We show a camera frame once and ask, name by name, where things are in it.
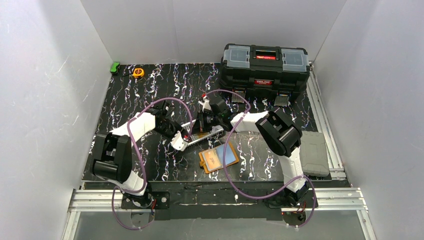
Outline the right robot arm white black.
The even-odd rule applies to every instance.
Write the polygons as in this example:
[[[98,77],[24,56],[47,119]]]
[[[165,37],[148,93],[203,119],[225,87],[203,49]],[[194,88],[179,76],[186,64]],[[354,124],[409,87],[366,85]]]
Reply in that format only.
[[[195,130],[206,132],[212,127],[221,126],[229,135],[243,132],[259,133],[268,149],[279,158],[283,187],[265,196],[252,196],[246,193],[243,193],[243,196],[265,200],[282,192],[283,202],[292,206],[304,198],[308,187],[300,160],[303,133],[285,114],[282,107],[274,106],[268,111],[250,113],[248,104],[244,112],[232,112],[222,98],[211,101],[207,95],[203,95],[198,103],[200,110],[194,123]]]

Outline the white plastic basket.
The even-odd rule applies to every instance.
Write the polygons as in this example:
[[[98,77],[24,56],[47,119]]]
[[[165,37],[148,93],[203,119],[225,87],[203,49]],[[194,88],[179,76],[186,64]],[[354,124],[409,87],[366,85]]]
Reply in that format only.
[[[192,134],[189,137],[189,143],[188,146],[192,146],[194,144],[197,144],[198,142],[205,140],[209,137],[215,136],[215,135],[219,135],[224,131],[224,129],[221,126],[213,126],[212,130],[209,132],[201,132],[201,133],[195,133]]]

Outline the orange leather card holder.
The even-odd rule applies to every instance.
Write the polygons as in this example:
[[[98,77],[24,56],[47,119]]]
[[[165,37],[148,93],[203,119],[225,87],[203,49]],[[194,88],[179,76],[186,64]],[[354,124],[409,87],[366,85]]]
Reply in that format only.
[[[231,143],[204,150],[199,153],[199,166],[203,168],[206,174],[221,170],[223,168],[223,159],[225,158],[226,166],[237,164],[240,160]]]

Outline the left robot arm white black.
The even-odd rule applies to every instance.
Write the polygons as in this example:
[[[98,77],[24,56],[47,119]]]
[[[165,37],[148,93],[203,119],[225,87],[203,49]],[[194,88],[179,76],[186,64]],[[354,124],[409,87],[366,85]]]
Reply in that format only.
[[[171,146],[178,151],[183,151],[188,145],[190,131],[171,120],[170,107],[166,101],[156,102],[123,125],[107,133],[98,133],[92,148],[90,172],[126,193],[143,196],[148,183],[145,176],[139,176],[133,171],[135,143],[154,131],[169,139]]]

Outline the orange credit card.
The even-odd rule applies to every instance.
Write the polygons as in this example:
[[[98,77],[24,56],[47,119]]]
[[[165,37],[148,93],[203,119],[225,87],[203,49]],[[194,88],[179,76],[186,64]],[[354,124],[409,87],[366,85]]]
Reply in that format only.
[[[210,149],[202,153],[203,160],[206,163],[207,168],[211,171],[221,167],[221,161],[219,155],[215,149]]]

